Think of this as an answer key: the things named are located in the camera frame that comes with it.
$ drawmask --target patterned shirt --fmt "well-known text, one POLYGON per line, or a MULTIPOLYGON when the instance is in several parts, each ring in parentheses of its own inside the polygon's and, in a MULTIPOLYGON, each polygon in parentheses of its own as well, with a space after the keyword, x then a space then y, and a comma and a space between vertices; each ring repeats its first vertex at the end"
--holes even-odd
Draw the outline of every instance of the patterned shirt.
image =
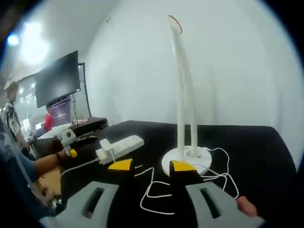
POLYGON ((15 141, 17 141, 17 133, 21 129, 21 124, 15 110, 14 103, 8 101, 5 105, 4 120, 9 127, 10 133, 15 141))

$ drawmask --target white wall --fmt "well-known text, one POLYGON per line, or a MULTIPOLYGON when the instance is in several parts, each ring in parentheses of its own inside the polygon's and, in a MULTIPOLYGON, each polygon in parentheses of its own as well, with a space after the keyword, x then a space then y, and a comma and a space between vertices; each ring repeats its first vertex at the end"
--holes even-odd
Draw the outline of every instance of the white wall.
POLYGON ((298 166, 303 72, 285 31, 258 1, 121 1, 86 58, 92 116, 176 122, 177 64, 168 17, 182 25, 200 124, 268 125, 298 166))

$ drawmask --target lamp base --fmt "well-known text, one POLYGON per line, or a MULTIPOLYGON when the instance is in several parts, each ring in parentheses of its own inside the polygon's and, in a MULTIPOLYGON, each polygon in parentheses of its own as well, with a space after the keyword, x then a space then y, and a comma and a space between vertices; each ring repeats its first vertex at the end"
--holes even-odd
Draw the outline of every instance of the lamp base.
MULTIPOLYGON (((191 146, 185 146, 185 151, 189 150, 191 146)), ((177 148, 174 148, 167 152, 161 160, 162 170, 170 176, 170 161, 177 160, 186 162, 190 165, 193 165, 196 168, 196 171, 199 175, 203 175, 208 171, 207 168, 210 168, 212 157, 210 152, 204 147, 197 147, 196 156, 185 155, 183 158, 180 156, 177 148)))

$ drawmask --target person's arm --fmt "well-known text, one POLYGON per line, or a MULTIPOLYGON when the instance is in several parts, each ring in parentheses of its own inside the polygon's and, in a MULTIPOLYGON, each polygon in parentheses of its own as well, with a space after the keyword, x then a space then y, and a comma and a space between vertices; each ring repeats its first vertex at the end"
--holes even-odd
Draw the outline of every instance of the person's arm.
MULTIPOLYGON (((66 152, 64 150, 60 151, 58 154, 62 160, 67 157, 66 152)), ((52 154, 34 161, 34 165, 36 176, 39 178, 40 176, 56 168, 59 165, 59 161, 57 156, 55 154, 52 154)))

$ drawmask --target desk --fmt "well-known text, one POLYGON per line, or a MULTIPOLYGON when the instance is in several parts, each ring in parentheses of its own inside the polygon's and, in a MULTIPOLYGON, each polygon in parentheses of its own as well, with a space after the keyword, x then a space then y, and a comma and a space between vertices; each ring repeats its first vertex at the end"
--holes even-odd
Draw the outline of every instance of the desk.
MULTIPOLYGON (((135 166, 143 165, 136 170, 141 172, 149 167, 155 168, 154 180, 169 182, 161 167, 162 156, 177 145, 177 127, 175 124, 127 121, 103 130, 100 137, 107 138, 113 143, 124 137, 136 134, 144 139, 145 145, 126 155, 133 158, 135 166)), ((190 128, 186 126, 185 144, 190 144, 190 128)), ((246 196, 256 205, 260 216, 267 216, 278 207, 285 198, 291 179, 296 175, 292 157, 282 138, 276 130, 264 126, 198 126, 198 145, 208 148, 221 147, 230 156, 229 173, 238 186, 240 196, 246 196)), ((88 162, 96 158, 95 150, 99 149, 99 140, 95 143, 83 145, 78 151, 79 156, 64 167, 62 171, 88 162)), ((211 153, 211 169, 223 173, 227 170, 227 156, 218 150, 211 153)), ((66 173, 61 179, 61 192, 63 203, 92 181, 105 181, 107 166, 95 162, 80 169, 66 173)), ((136 204, 139 207, 141 197, 146 191, 151 173, 137 177, 136 189, 138 196, 136 204)), ((224 179, 218 178, 214 183, 223 187, 224 179)), ((225 191, 235 196, 236 192, 230 180, 225 191)), ((151 188, 151 195, 170 194, 168 186, 155 184, 151 188)), ((143 205, 146 208, 162 212, 174 212, 171 197, 148 199, 143 205)), ((136 217, 147 219, 149 226, 170 225, 174 215, 159 215, 138 210, 136 217)))
MULTIPOLYGON (((75 133, 76 137, 78 137, 85 133, 102 129, 102 126, 106 126, 106 125, 107 125, 106 118, 90 117, 88 118, 88 121, 86 123, 80 124, 79 126, 74 126, 73 132, 75 133)), ((43 158, 45 156, 48 156, 50 154, 62 150, 61 143, 58 140, 57 142, 54 142, 55 136, 53 134, 48 134, 48 135, 50 137, 44 138, 43 136, 41 136, 38 139, 32 140, 30 142, 30 145, 33 146, 39 158, 43 158)))

